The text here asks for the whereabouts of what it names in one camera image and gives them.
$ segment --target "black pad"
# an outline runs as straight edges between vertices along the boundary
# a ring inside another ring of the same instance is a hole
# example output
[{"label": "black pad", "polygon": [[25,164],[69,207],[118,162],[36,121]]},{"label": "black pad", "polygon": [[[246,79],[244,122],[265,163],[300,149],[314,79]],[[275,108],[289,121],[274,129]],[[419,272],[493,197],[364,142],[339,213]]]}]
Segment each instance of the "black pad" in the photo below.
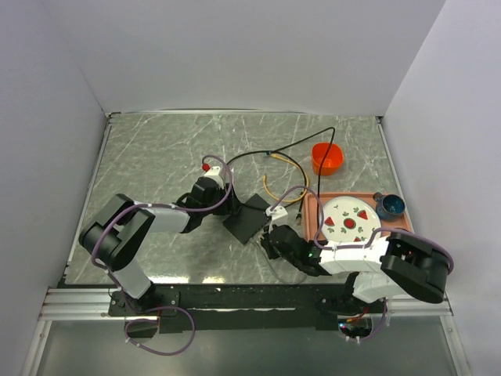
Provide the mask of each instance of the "black pad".
[{"label": "black pad", "polygon": [[[257,193],[246,204],[256,208],[271,206]],[[229,216],[222,225],[242,244],[246,244],[260,229],[268,223],[265,210],[256,210],[242,206],[238,213]]]}]

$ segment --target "white wall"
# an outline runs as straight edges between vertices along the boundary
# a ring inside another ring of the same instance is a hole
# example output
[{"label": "white wall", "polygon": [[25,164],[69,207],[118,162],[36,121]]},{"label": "white wall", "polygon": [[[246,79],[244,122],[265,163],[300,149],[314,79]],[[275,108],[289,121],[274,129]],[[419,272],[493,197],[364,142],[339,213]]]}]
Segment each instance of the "white wall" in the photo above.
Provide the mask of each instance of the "white wall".
[{"label": "white wall", "polygon": [[42,0],[106,112],[383,114],[444,0]]},{"label": "white wall", "polygon": [[62,275],[105,117],[43,5],[0,3],[0,373],[14,375]]},{"label": "white wall", "polygon": [[474,374],[501,370],[501,2],[448,0],[384,117],[417,229],[456,260]]}]

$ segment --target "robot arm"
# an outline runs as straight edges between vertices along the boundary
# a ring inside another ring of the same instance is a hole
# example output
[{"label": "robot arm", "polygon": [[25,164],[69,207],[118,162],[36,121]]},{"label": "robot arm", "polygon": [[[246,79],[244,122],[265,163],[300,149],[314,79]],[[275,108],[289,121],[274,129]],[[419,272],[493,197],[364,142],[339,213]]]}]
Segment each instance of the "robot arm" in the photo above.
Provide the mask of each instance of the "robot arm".
[{"label": "robot arm", "polygon": [[[145,235],[149,231],[188,233],[196,229],[210,214],[230,215],[238,212],[240,202],[231,193],[221,205],[228,186],[222,170],[210,168],[174,204],[165,208],[132,210],[124,216],[105,237],[96,255],[96,262],[105,266],[115,280],[140,309],[150,307],[155,286],[135,260]],[[90,253],[94,250],[104,229],[116,220],[123,210],[140,204],[123,194],[113,197],[81,231],[79,243]],[[210,208],[212,210],[193,211]],[[330,249],[319,249],[313,241],[299,237],[287,223],[287,211],[278,206],[266,211],[271,222],[261,246],[270,259],[285,258],[293,266],[310,276],[351,273],[345,284],[344,303],[366,306],[379,298],[409,294],[424,302],[442,302],[450,263],[431,242],[416,239],[412,234],[397,230],[389,237],[375,240],[370,246],[359,244],[337,246],[324,242]]]},{"label": "robot arm", "polygon": [[[221,168],[210,168],[196,181],[191,192],[183,194],[171,208],[138,208],[121,219],[104,238],[96,261],[106,267],[110,278],[122,286],[137,306],[147,306],[147,295],[151,295],[155,289],[153,282],[135,260],[135,254],[148,232],[188,233],[196,229],[207,215],[230,215],[238,211],[240,203],[233,194],[211,211],[176,210],[176,207],[208,208],[218,203],[228,189],[222,175]],[[112,197],[81,231],[78,238],[80,245],[92,254],[104,229],[119,213],[135,204],[140,203],[124,194]]]},{"label": "robot arm", "polygon": [[379,298],[409,294],[429,303],[440,303],[445,293],[450,261],[431,242],[406,231],[395,230],[368,247],[360,243],[343,244],[324,242],[326,250],[319,249],[313,241],[306,241],[284,223],[281,207],[261,246],[269,258],[285,258],[310,276],[356,273],[352,295],[372,303]]}]

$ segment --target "white plate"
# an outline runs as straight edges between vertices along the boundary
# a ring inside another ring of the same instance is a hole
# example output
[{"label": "white plate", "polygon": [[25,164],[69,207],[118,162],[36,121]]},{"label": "white plate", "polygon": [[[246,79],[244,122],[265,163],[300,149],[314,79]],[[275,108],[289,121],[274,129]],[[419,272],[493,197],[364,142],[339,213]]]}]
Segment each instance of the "white plate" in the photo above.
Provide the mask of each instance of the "white plate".
[{"label": "white plate", "polygon": [[335,197],[323,205],[323,236],[337,243],[367,242],[381,221],[365,201],[351,196]]}]

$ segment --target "floor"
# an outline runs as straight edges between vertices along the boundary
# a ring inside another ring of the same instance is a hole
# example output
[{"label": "floor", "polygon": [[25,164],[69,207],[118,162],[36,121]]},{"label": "floor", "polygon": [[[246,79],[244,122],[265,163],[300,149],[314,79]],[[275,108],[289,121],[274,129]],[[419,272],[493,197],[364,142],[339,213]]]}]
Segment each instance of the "floor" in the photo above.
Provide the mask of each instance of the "floor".
[{"label": "floor", "polygon": [[[198,331],[177,356],[155,356],[124,343],[123,327],[115,321],[53,323],[37,375],[456,374],[439,317],[393,317],[360,346],[346,343],[339,332],[312,328]],[[174,351],[188,337],[158,334],[147,345]]]},{"label": "floor", "polygon": [[[86,223],[114,194],[125,193],[136,201],[172,202],[191,190],[202,175],[201,158],[216,154],[225,160],[249,151],[274,149],[327,127],[336,128],[334,142],[344,151],[344,164],[335,175],[322,180],[322,191],[383,191],[397,193],[395,177],[387,159],[374,117],[337,117],[307,114],[115,114],[110,119],[106,147],[99,162],[92,193],[85,211]],[[323,133],[286,152],[296,159],[310,178],[310,150]],[[302,183],[301,173],[289,164],[264,155],[244,157],[233,165],[238,197],[246,200],[258,193],[273,202],[262,186],[267,175],[275,195]],[[295,225],[297,209],[289,210]],[[137,259],[156,283],[279,283],[253,244],[243,246],[222,227],[220,217],[207,217],[188,234],[151,233]],[[302,277],[283,260],[273,260],[285,280]],[[309,277],[307,283],[343,282],[346,276]],[[78,244],[71,252],[67,284],[108,284],[102,270],[89,262]]]}]

